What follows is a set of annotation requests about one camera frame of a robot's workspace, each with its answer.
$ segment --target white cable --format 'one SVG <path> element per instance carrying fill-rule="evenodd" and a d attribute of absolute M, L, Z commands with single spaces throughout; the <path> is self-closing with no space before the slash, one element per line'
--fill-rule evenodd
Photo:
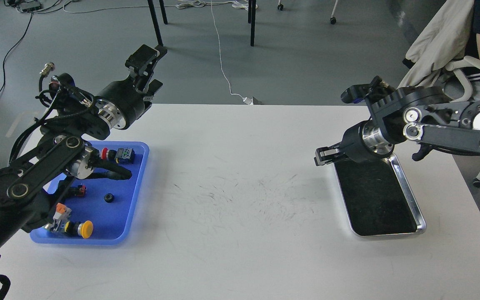
<path fill-rule="evenodd" d="M 232 89 L 231 89 L 231 82 L 229 81 L 229 79 L 227 78 L 227 76 L 225 76 L 225 72 L 223 71 L 223 62 L 221 61 L 221 42 L 220 42 L 220 33 L 218 32 L 218 28 L 216 26 L 216 19 L 214 17 L 214 11 L 212 10 L 212 0 L 210 1 L 210 12 L 212 13 L 212 21 L 214 22 L 214 28 L 216 29 L 216 34 L 217 34 L 217 47 L 219 49 L 219 52 L 220 52 L 220 68 L 221 68 L 221 74 L 223 74 L 225 80 L 227 80 L 227 83 L 229 84 L 229 93 L 231 95 L 237 95 L 239 96 L 240 98 L 242 98 L 242 101 L 244 101 L 246 98 L 243 97 L 242 95 L 240 94 L 236 94 L 236 93 L 233 93 Z"/>
<path fill-rule="evenodd" d="M 206 2 L 202 0 L 177 0 L 181 3 L 175 5 L 176 8 L 183 10 L 185 8 L 204 8 L 205 6 L 213 6 L 213 5 L 223 5 L 223 4 L 232 4 L 233 8 L 238 10 L 247 10 L 248 0 L 236 0 L 236 1 L 221 1 L 221 2 Z"/>

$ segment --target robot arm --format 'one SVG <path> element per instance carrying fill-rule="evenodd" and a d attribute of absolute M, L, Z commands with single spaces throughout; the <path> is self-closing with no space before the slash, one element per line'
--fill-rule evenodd
<path fill-rule="evenodd" d="M 316 149 L 316 165 L 351 159 L 357 163 L 388 157 L 394 145 L 420 144 L 419 161 L 431 150 L 480 155 L 480 101 L 450 102 L 440 87 L 394 89 L 376 76 L 370 84 L 353 85 L 341 99 L 366 102 L 371 118 L 345 131 L 342 141 Z"/>
<path fill-rule="evenodd" d="M 125 62 L 129 76 L 112 82 L 97 95 L 76 87 L 68 74 L 51 78 L 49 89 L 38 96 L 48 106 L 46 113 L 19 136 L 8 167 L 0 169 L 0 247 L 19 229 L 30 232 L 50 223 L 57 203 L 65 197 L 75 178 L 131 178 L 128 169 L 102 160 L 99 151 L 82 135 L 103 140 L 112 128 L 127 129 L 141 117 L 162 87 L 152 76 L 156 63 L 166 53 L 165 47 L 142 45 Z M 53 110 L 57 110 L 58 116 L 47 118 Z M 27 137 L 37 128 L 42 139 L 33 150 L 18 157 Z M 94 172 L 97 167 L 107 172 Z M 53 194 L 48 194 L 43 186 L 62 173 L 67 177 Z M 2 299 L 10 281 L 0 275 L 0 282 Z"/>

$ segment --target connector plug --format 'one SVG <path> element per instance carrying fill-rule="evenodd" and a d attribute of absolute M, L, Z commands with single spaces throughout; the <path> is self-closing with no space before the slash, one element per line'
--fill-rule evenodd
<path fill-rule="evenodd" d="M 255 97 L 244 97 L 242 98 L 244 100 L 244 103 L 247 105 L 262 105 L 263 103 L 257 100 Z"/>

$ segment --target table leg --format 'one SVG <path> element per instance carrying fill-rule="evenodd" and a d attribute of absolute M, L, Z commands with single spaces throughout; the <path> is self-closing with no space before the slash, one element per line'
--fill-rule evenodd
<path fill-rule="evenodd" d="M 248 12 L 247 13 L 247 17 L 248 17 L 247 22 L 248 23 L 251 23 L 251 5 L 252 5 L 252 2 L 253 2 L 253 0 L 248 0 L 248 3 L 247 3 L 247 7 L 248 7 L 247 8 L 247 12 Z"/>
<path fill-rule="evenodd" d="M 168 24 L 168 18 L 166 17 L 166 8 L 164 7 L 164 0 L 158 0 L 160 4 L 160 12 L 162 12 L 162 21 L 164 24 Z"/>
<path fill-rule="evenodd" d="M 153 4 L 153 0 L 147 0 L 147 4 L 149 5 L 149 12 L 151 13 L 151 19 L 153 20 L 153 27 L 155 28 L 157 42 L 160 46 L 164 46 L 164 44 L 162 44 L 162 36 L 160 35 L 160 28 L 158 28 L 157 13 L 155 12 L 155 6 Z"/>
<path fill-rule="evenodd" d="M 255 15 L 257 14 L 257 0 L 251 0 L 251 46 L 255 46 Z"/>

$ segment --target beige jacket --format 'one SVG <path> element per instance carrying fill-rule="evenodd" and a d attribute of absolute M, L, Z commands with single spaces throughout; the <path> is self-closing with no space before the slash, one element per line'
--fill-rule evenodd
<path fill-rule="evenodd" d="M 445 2 L 408 49 L 405 57 L 415 65 L 399 87 L 430 87 L 447 63 L 464 56 L 472 25 L 473 4 L 473 0 Z"/>

